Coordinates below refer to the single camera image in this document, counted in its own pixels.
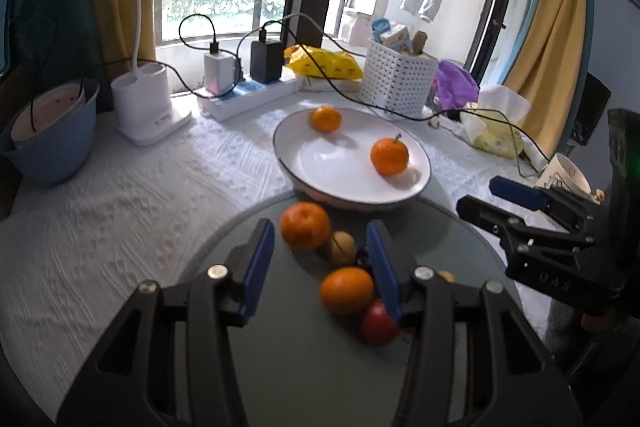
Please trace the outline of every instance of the blue gripper pad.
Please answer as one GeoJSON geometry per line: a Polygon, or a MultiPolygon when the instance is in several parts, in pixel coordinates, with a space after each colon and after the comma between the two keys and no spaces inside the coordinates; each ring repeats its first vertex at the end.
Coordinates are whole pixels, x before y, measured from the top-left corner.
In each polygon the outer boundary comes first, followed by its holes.
{"type": "Polygon", "coordinates": [[[255,315],[262,286],[267,277],[267,270],[275,248],[275,227],[270,220],[260,220],[249,245],[256,246],[242,280],[244,301],[238,315],[243,323],[246,323],[249,317],[255,315]]]}
{"type": "Polygon", "coordinates": [[[380,290],[380,296],[385,304],[386,313],[396,324],[399,324],[402,319],[401,287],[386,252],[390,237],[388,237],[386,229],[383,232],[387,237],[381,237],[375,222],[370,221],[367,224],[365,247],[373,267],[373,274],[380,290]]]}
{"type": "Polygon", "coordinates": [[[489,190],[494,196],[511,203],[519,204],[529,210],[545,210],[546,196],[541,190],[527,187],[518,182],[496,176],[489,182],[489,190]]]}

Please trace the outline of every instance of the white plastic basket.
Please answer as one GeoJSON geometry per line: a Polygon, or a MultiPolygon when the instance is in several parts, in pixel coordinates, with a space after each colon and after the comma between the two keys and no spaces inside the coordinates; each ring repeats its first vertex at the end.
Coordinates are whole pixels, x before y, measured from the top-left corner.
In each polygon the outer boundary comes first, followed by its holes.
{"type": "Polygon", "coordinates": [[[369,41],[360,98],[363,102],[420,118],[437,71],[435,58],[402,55],[369,41]]]}

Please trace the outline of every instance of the white desk lamp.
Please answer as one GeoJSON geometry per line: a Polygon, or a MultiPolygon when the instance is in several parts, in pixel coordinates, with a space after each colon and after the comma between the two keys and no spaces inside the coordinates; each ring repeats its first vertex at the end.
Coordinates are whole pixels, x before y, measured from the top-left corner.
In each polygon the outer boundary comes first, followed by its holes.
{"type": "Polygon", "coordinates": [[[178,109],[171,99],[165,66],[138,67],[142,0],[136,0],[136,35],[132,68],[111,83],[118,130],[135,145],[152,145],[191,120],[191,111],[178,109]]]}

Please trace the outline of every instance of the table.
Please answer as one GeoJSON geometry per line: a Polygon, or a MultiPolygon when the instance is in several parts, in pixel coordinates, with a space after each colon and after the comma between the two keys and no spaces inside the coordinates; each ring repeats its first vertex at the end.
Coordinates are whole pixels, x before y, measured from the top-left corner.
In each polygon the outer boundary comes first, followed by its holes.
{"type": "MultiPolygon", "coordinates": [[[[192,96],[179,100],[196,107],[192,96]]],[[[223,123],[197,115],[148,148],[118,135],[115,115],[107,113],[98,117],[94,150],[76,176],[46,189],[23,184],[12,215],[0,223],[0,341],[46,414],[55,417],[82,361],[139,281],[176,283],[223,223],[290,190],[271,136],[284,116],[321,103],[355,107],[334,93],[300,92],[223,123]]],[[[514,162],[426,123],[399,124],[431,160],[425,197],[453,210],[472,194],[548,226],[489,193],[495,175],[520,179],[514,162]]],[[[486,236],[504,259],[497,239],[486,236]]],[[[542,336],[550,300],[518,290],[542,336]]]]}

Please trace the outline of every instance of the black charger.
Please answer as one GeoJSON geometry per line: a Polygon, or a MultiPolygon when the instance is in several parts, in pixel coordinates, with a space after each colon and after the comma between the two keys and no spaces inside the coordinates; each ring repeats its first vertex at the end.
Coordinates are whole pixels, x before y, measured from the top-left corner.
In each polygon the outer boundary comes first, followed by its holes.
{"type": "Polygon", "coordinates": [[[282,76],[284,66],[284,44],[282,41],[267,40],[267,30],[261,29],[258,40],[251,43],[251,78],[267,84],[282,76]]]}

